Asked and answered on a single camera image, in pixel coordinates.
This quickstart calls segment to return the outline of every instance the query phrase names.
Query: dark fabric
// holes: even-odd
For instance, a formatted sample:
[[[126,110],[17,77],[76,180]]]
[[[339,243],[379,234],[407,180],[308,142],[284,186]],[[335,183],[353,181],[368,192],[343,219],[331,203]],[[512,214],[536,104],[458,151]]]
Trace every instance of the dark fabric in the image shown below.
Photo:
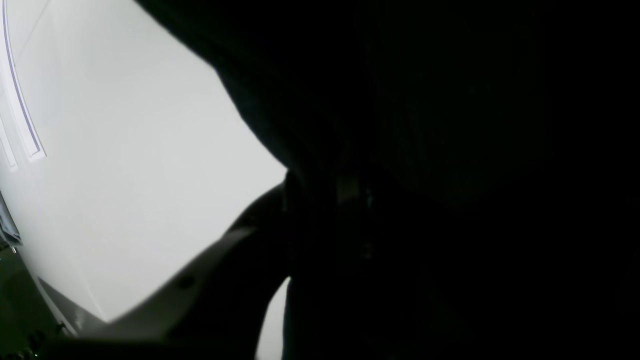
[[[138,2],[216,68],[304,189],[316,222],[289,285],[285,359],[632,351],[625,12]],[[350,167],[369,172],[366,217],[358,200],[332,207]]]

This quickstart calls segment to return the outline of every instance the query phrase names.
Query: white wall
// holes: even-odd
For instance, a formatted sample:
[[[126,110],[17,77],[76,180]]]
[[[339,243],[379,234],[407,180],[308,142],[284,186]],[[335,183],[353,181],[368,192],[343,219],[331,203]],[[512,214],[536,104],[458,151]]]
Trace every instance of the white wall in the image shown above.
[[[0,117],[18,164],[11,172],[0,161],[0,191],[22,257],[34,276],[111,321],[217,240],[285,169],[215,71],[133,1],[9,0],[7,10],[47,155],[26,156],[0,53]]]

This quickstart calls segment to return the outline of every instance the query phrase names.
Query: dark object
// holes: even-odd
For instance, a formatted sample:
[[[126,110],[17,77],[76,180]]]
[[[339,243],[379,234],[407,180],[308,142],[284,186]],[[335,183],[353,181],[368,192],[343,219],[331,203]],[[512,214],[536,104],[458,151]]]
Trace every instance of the dark object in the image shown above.
[[[103,342],[52,357],[129,340],[251,359],[288,275],[286,360],[638,354],[639,152],[615,82],[632,22],[527,1],[138,2],[289,173]]]
[[[40,330],[37,330],[34,334],[29,334],[27,336],[27,343],[29,344],[29,348],[35,353],[38,353],[40,351],[45,341],[47,341],[47,336]]]
[[[60,335],[60,333],[62,332],[62,329],[66,329],[66,328],[67,326],[65,325],[65,323],[63,322],[59,323],[58,325],[56,325],[55,332],[54,332],[55,335],[56,336]]]
[[[20,233],[13,222],[13,218],[4,202],[2,193],[0,193],[0,228],[2,230],[0,233],[1,237],[10,245],[22,245],[20,242]]]
[[[33,351],[30,348],[24,348],[20,352],[24,360],[32,360],[35,358]]]

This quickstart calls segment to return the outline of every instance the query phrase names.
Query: white curved surface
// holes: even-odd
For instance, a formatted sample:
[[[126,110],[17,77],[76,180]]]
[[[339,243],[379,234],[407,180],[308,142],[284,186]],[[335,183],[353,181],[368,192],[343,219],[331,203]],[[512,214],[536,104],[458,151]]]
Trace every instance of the white curved surface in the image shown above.
[[[3,86],[18,170],[0,164],[0,191],[22,257],[33,276],[111,321],[218,239],[285,169],[215,71],[133,1],[9,0],[8,19],[47,153],[28,160]],[[0,76],[6,84],[4,63]],[[282,346],[281,334],[269,339]]]

